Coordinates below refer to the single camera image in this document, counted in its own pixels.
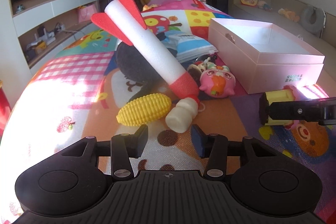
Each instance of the white shelf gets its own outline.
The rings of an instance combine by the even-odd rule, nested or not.
[[[17,37],[49,19],[94,1],[97,0],[52,0],[51,2],[23,11],[13,17]]]
[[[99,30],[99,28],[94,25],[93,23],[86,25],[83,28],[78,28],[78,31],[81,31],[76,35],[76,38],[79,39],[83,36],[84,34],[88,34],[90,32]],[[33,64],[33,66],[30,68],[31,74],[34,76],[42,66],[47,63],[49,60],[51,60],[56,54],[58,54],[60,51],[62,51],[64,48],[69,46],[71,43],[75,42],[75,38],[73,34],[65,39],[61,39],[60,43],[58,41],[55,41],[56,47],[53,47],[52,44],[50,44],[48,47],[51,47],[51,50],[49,52],[42,52],[43,57],[40,58],[36,63]]]

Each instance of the black plush toy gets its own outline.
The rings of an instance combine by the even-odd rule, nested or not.
[[[172,49],[168,50],[176,57],[176,51]],[[162,79],[136,47],[128,46],[122,42],[118,45],[116,54],[117,65],[125,77],[131,81],[143,84],[141,90],[129,102],[149,94],[155,83]]]

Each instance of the pink bag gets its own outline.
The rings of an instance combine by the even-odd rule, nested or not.
[[[88,21],[91,19],[91,16],[97,13],[97,8],[94,4],[89,6],[81,6],[78,8],[78,23]]]

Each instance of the open box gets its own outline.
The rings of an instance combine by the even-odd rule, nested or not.
[[[324,55],[273,23],[211,19],[209,42],[248,94],[316,84]]]

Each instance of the teddy bear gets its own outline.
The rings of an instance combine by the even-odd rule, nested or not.
[[[278,11],[278,13],[279,13],[279,15],[283,15],[283,16],[285,16],[286,18],[288,18],[288,19],[290,19],[290,20],[292,20],[292,21],[294,21],[294,22],[299,22],[299,21],[300,21],[300,17],[297,16],[297,15],[295,14],[295,12],[290,11],[290,10],[288,10],[287,8],[286,8],[286,9],[282,9],[282,8],[281,8],[281,9]]]

